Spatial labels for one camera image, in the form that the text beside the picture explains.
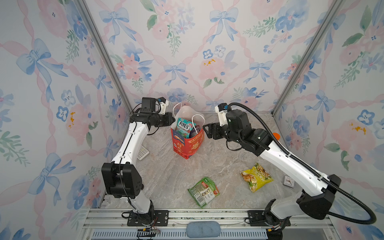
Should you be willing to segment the red paper gift bag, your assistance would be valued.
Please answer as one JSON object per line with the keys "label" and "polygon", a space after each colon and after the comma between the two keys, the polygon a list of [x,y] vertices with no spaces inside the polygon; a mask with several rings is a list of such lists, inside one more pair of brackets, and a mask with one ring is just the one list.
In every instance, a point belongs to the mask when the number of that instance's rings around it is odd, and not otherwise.
{"label": "red paper gift bag", "polygon": [[[174,151],[187,160],[197,152],[205,139],[203,125],[205,124],[206,119],[203,114],[195,111],[190,106],[183,106],[181,103],[178,103],[173,107],[173,115],[176,119],[176,121],[171,125],[171,136]],[[192,121],[197,125],[191,134],[191,138],[186,139],[176,131],[179,118]]]}

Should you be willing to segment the green snack bag barcode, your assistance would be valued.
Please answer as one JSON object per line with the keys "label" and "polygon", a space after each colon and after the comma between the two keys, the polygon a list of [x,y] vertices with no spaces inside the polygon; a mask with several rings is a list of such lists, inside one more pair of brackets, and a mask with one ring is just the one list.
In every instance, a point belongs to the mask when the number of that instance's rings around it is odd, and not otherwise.
{"label": "green snack bag barcode", "polygon": [[209,177],[203,177],[193,187],[188,189],[188,192],[202,209],[220,195],[216,184]]}

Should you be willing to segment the yellow snack bag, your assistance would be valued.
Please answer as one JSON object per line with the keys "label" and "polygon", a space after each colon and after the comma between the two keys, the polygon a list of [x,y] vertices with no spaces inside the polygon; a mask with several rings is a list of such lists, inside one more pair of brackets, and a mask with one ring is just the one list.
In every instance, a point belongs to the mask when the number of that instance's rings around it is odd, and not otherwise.
{"label": "yellow snack bag", "polygon": [[256,163],[249,170],[241,171],[240,175],[248,184],[249,189],[252,193],[255,193],[266,184],[274,181],[271,175],[267,173],[266,170],[259,163]]}

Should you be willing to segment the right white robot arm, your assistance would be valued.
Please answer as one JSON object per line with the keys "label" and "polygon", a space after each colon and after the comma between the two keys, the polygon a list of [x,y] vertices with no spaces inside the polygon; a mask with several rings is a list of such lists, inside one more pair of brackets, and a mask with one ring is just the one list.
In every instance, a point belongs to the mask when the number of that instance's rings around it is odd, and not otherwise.
{"label": "right white robot arm", "polygon": [[294,155],[284,152],[279,141],[265,129],[252,128],[248,115],[241,110],[219,111],[219,122],[206,124],[203,130],[210,139],[225,139],[235,142],[241,149],[270,162],[302,187],[302,191],[291,197],[271,200],[262,214],[269,226],[278,225],[288,217],[307,215],[323,220],[332,207],[336,190],[324,183],[324,176],[306,164],[295,161]]}

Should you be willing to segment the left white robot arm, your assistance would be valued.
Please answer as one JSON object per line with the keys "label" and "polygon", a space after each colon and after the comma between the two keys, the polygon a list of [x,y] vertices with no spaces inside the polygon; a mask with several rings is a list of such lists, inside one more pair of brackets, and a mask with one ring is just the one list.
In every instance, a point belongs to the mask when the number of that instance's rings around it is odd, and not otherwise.
{"label": "left white robot arm", "polygon": [[118,153],[110,163],[102,166],[107,194],[114,198],[127,198],[133,213],[152,219],[154,205],[142,192],[142,177],[136,169],[140,148],[150,127],[169,127],[175,122],[173,114],[134,113],[130,117],[129,130]]}

